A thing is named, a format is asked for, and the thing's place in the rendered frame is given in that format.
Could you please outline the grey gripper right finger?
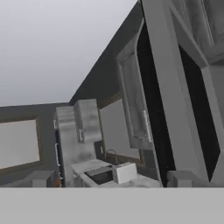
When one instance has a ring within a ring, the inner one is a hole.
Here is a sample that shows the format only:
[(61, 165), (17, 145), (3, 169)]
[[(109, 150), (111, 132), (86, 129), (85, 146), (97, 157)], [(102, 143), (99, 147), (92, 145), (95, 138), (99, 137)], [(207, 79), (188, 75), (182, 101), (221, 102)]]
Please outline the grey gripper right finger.
[(216, 184), (198, 178), (191, 171), (168, 171), (168, 187), (217, 187)]

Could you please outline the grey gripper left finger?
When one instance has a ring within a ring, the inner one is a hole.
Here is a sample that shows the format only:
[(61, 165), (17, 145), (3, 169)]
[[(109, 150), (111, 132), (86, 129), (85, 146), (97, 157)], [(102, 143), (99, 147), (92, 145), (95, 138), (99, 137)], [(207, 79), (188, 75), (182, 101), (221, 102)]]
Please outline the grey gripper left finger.
[(34, 171), (27, 177), (3, 187), (55, 187), (56, 171)]

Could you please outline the wood-framed white window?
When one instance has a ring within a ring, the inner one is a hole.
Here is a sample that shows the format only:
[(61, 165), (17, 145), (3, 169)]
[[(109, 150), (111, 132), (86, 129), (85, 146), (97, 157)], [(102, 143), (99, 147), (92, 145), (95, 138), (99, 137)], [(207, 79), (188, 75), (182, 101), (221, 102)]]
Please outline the wood-framed white window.
[(36, 116), (0, 120), (0, 173), (41, 165), (43, 148)]
[[(132, 162), (138, 167), (145, 167), (143, 151), (130, 147), (121, 93), (114, 94), (99, 105), (99, 116), (104, 150), (115, 150), (120, 163)], [(105, 159), (116, 162), (111, 156)]]

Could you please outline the grey tall cupboard unit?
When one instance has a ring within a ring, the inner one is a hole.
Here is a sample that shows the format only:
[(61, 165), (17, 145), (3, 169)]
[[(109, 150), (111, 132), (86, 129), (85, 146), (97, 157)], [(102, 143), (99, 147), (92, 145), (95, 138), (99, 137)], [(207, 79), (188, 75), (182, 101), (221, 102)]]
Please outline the grey tall cupboard unit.
[(78, 142), (73, 107), (56, 108), (54, 130), (56, 137), (55, 150), (58, 156), (62, 186), (74, 187), (72, 165), (95, 159), (94, 144)]

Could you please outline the white box-shaped toaster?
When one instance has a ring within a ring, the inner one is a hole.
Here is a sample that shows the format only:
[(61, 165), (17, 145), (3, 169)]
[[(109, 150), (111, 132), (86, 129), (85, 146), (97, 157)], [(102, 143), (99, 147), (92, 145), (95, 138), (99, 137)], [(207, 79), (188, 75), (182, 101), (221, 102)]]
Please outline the white box-shaped toaster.
[(113, 179), (117, 184), (124, 184), (137, 178), (137, 166), (135, 163), (124, 163), (112, 169)]

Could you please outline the dark steel sink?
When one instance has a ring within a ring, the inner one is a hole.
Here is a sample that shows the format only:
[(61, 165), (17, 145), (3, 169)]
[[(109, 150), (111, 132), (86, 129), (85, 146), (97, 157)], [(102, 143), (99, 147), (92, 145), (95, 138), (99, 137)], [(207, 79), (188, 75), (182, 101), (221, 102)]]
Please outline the dark steel sink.
[(85, 175), (99, 186), (102, 184), (106, 184), (114, 179), (112, 168), (112, 165), (103, 166), (91, 171), (85, 171)]

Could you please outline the dark curved tap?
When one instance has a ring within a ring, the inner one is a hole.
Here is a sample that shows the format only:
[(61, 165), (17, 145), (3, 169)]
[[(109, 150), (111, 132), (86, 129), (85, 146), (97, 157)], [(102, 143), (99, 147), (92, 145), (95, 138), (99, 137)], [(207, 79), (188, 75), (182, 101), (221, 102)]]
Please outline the dark curved tap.
[(113, 157), (113, 158), (115, 159), (115, 164), (116, 164), (116, 165), (119, 165), (118, 156), (117, 156), (117, 153), (116, 153), (115, 150), (113, 150), (113, 149), (108, 149), (108, 150), (106, 150), (106, 151), (105, 151), (105, 158), (106, 158), (107, 156), (111, 156), (111, 157)]

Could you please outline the grey panelled cupboard door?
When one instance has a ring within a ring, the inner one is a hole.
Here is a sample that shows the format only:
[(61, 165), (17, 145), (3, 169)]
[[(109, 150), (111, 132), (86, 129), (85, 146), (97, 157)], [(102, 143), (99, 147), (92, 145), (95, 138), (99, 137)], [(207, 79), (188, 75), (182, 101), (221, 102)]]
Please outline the grey panelled cupboard door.
[(224, 64), (224, 0), (171, 0), (181, 47), (200, 67)]
[(150, 143), (144, 121), (144, 110), (149, 125), (150, 121), (137, 57), (137, 42), (143, 26), (142, 20), (136, 34), (116, 56), (116, 63), (130, 147), (150, 151), (153, 148), (152, 138)]

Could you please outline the grey small wall cupboard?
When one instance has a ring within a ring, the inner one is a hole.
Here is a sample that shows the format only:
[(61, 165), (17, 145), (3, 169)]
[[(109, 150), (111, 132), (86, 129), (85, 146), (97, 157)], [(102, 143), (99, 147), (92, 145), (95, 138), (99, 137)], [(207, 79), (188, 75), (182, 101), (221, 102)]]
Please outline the grey small wall cupboard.
[(81, 144), (102, 140), (96, 99), (78, 100), (74, 105), (78, 141)]

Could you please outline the grey wall cupboard carcass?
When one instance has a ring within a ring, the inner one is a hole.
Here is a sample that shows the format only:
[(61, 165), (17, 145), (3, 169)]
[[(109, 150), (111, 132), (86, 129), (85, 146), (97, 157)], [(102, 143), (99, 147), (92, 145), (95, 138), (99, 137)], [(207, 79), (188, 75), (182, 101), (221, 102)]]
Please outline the grey wall cupboard carcass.
[[(175, 9), (172, 0), (140, 1), (150, 37), (176, 168), (193, 172), (201, 179), (211, 180), (217, 185), (224, 186), (224, 123), (221, 119), (207, 59)], [(205, 83), (209, 108), (220, 146), (220, 155), (212, 177), (207, 176), (180, 49), (184, 49), (199, 66)]]

